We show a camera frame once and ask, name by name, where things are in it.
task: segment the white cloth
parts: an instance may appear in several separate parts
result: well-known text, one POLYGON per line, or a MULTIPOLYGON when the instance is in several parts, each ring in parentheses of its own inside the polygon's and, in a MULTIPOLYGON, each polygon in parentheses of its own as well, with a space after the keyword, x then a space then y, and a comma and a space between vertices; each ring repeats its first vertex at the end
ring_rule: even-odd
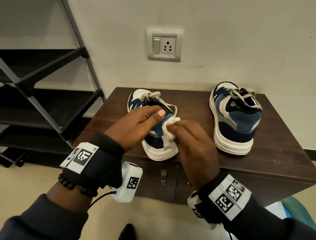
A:
POLYGON ((171 117, 167 121, 165 121, 162 125, 162 140, 163 140, 163 148, 171 148, 171 149, 177 149, 177 145, 174 142, 175 135, 173 135, 171 132, 167 130, 167 124, 168 123, 175 123, 180 121, 179 117, 171 117))

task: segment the fingernail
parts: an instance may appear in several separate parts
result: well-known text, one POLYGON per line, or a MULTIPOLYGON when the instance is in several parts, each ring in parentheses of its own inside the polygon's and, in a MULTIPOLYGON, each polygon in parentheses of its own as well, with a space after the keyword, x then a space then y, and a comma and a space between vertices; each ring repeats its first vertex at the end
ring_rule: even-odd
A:
POLYGON ((163 117, 165 114, 166 114, 166 112, 165 112, 165 110, 163 110, 163 109, 160 109, 160 110, 158 111, 158 115, 161 116, 161 117, 163 117))

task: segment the cabinet top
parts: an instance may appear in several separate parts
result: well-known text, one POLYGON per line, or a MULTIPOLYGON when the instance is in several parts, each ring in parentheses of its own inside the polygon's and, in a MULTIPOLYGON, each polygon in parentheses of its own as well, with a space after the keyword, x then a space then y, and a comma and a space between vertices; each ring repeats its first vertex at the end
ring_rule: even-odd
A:
MULTIPOLYGON (((134 88, 115 88, 73 147, 89 141, 97 132, 105 132, 127 114, 127 100, 133 90, 134 88)), ((209 107, 210 92, 152 89, 152 92, 155 91, 161 92, 161 98, 165 102, 177 106, 177 117, 198 122, 213 138, 214 117, 209 107)), ((270 101, 264 94, 257 94, 256 99, 262 105, 263 111, 252 149, 245 156, 218 151, 221 170, 316 184, 316 167, 270 101)), ((141 144, 125 153, 124 157, 152 161, 141 144)), ((178 155, 164 163, 181 164, 178 155)))

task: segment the black shoe rack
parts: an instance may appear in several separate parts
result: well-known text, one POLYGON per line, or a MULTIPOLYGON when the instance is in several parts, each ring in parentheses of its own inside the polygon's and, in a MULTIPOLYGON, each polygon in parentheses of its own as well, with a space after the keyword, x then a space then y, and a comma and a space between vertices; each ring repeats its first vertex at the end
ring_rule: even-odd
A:
POLYGON ((87 126, 82 117, 103 91, 67 0, 61 0, 77 37, 77 49, 0 49, 0 165, 24 162, 58 167, 87 126), (35 84, 71 61, 82 57, 96 91, 34 88, 35 84))

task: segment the white and navy sneaker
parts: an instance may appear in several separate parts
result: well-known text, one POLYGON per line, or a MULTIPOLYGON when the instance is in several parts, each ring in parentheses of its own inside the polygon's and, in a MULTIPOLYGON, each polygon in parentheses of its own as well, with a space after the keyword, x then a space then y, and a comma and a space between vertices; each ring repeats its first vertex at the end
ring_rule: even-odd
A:
POLYGON ((177 154, 178 148, 165 148, 163 147, 163 132, 162 125, 172 116, 177 115, 177 107, 166 103, 160 98, 160 92, 151 92, 147 89, 139 88, 130 94, 127 102, 127 112, 144 107, 159 105, 166 111, 164 119, 155 126, 152 131, 142 141, 142 145, 148 157, 155 161, 163 161, 169 159, 177 154), (175 111, 173 112, 168 106, 174 106, 175 111))
POLYGON ((230 154, 249 153, 262 111, 255 97, 234 83, 221 82, 209 102, 215 118, 215 145, 230 154))

